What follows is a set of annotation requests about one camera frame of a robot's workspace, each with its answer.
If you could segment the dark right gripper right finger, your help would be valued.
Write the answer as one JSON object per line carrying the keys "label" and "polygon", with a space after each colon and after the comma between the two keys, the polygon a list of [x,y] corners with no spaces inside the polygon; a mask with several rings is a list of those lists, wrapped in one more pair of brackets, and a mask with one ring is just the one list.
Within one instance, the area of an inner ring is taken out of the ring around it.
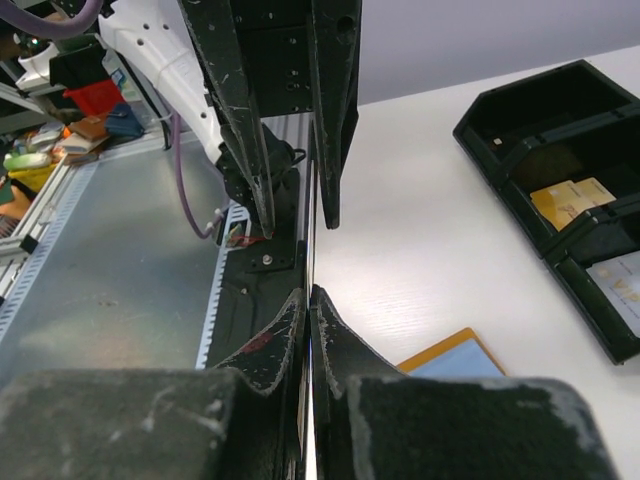
{"label": "dark right gripper right finger", "polygon": [[309,321],[317,475],[320,479],[372,479],[372,431],[362,412],[366,378],[402,378],[341,318],[328,292],[312,287]]}

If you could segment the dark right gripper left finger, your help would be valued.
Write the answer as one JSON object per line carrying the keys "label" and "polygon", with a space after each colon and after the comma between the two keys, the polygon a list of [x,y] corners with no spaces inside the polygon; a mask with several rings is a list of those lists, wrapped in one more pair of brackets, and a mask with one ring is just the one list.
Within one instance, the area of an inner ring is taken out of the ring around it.
{"label": "dark right gripper left finger", "polygon": [[210,370],[211,479],[294,479],[306,297],[293,289],[273,320]]}

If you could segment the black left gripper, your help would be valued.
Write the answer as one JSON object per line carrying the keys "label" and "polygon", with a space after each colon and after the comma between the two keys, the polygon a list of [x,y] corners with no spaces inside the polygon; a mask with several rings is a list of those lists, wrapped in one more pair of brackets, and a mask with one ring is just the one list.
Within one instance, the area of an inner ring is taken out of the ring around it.
{"label": "black left gripper", "polygon": [[235,0],[180,5],[220,117],[221,135],[251,190],[264,236],[273,236],[275,210],[259,115],[311,109],[325,224],[338,228],[341,176],[359,118],[361,3]]}

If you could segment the yellow leather card holder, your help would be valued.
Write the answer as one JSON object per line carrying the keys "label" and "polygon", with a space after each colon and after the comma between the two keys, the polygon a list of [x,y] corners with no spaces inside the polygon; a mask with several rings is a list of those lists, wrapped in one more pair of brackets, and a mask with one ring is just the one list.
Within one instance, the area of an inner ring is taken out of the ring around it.
{"label": "yellow leather card holder", "polygon": [[397,368],[416,378],[505,376],[476,332],[467,327],[400,362]]}

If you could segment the gold credit card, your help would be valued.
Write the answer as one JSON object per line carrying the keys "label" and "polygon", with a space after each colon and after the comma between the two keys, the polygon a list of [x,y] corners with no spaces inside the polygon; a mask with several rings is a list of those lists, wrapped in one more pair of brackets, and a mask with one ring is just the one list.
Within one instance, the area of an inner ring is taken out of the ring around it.
{"label": "gold credit card", "polygon": [[567,227],[593,206],[581,198],[573,181],[551,185],[530,194],[537,211],[557,230]]}

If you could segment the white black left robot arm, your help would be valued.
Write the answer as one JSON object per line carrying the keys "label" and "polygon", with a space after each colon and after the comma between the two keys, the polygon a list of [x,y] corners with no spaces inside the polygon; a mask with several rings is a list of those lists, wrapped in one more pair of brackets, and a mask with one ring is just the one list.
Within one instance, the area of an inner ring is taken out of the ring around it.
{"label": "white black left robot arm", "polygon": [[103,41],[139,70],[211,160],[225,144],[266,236],[275,172],[262,122],[311,116],[325,223],[340,223],[341,176],[358,122],[358,1],[115,1]]}

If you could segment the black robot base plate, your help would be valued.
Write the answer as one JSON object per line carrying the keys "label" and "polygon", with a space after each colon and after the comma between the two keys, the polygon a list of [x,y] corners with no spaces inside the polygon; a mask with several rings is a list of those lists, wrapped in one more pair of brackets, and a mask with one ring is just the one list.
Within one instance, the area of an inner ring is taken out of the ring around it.
{"label": "black robot base plate", "polygon": [[293,169],[275,195],[277,230],[272,238],[264,238],[250,218],[250,226],[247,222],[232,225],[227,243],[231,251],[205,368],[241,349],[274,319],[291,290],[306,286],[305,199],[303,175]]}

